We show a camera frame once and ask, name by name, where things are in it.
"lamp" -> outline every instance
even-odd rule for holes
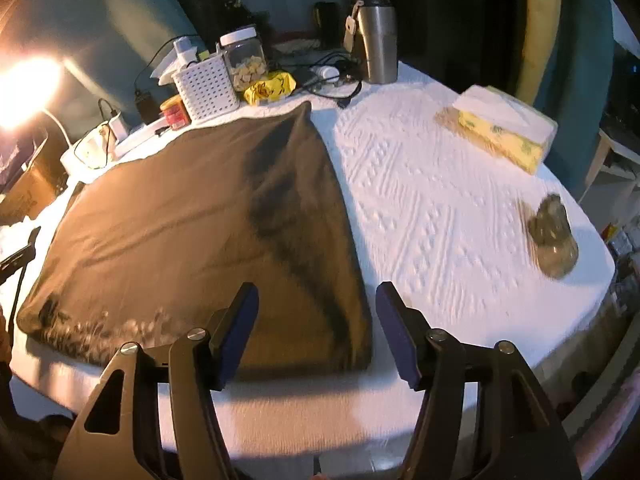
[[[12,130],[37,112],[48,115],[72,146],[64,126],[45,106],[58,88],[62,67],[54,60],[34,57],[0,75],[0,126]]]

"white basket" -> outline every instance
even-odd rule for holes
[[[222,53],[174,73],[174,82],[194,124],[239,107]]]

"brown cloth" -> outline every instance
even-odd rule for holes
[[[158,346],[202,326],[254,282],[260,308],[241,378],[366,367],[364,284],[310,110],[192,130],[85,187],[20,329],[105,365],[124,342]]]

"white tablecloth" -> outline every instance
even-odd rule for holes
[[[206,126],[280,114],[310,100],[312,120],[342,187],[370,304],[376,286],[391,280],[405,303],[422,311],[431,326],[477,345],[509,339],[533,367],[591,320],[609,285],[613,262],[588,218],[546,167],[530,176],[434,123],[434,114],[455,97],[401,64],[398,83],[365,84],[346,110],[303,95],[268,107],[241,107]],[[149,156],[176,135],[153,138],[125,160]],[[561,195],[580,250],[575,269],[560,281],[537,268],[524,222],[550,192]],[[21,299],[39,273],[69,195],[68,190],[36,221],[0,230],[4,258],[24,245],[34,225],[43,226]],[[17,275],[0,288],[5,316],[16,281]],[[422,394],[399,379],[373,317],[374,355],[366,372],[231,383],[214,393],[230,454],[336,449],[413,431]],[[19,331],[12,369],[75,412],[100,375],[98,368],[65,358]],[[473,402],[465,397],[467,405]],[[171,447],[170,407],[162,388],[160,412],[164,443]]]

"orange lid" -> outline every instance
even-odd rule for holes
[[[179,95],[169,97],[164,103],[160,105],[160,110],[165,111],[167,108],[171,108],[174,105],[182,104],[182,98]]]

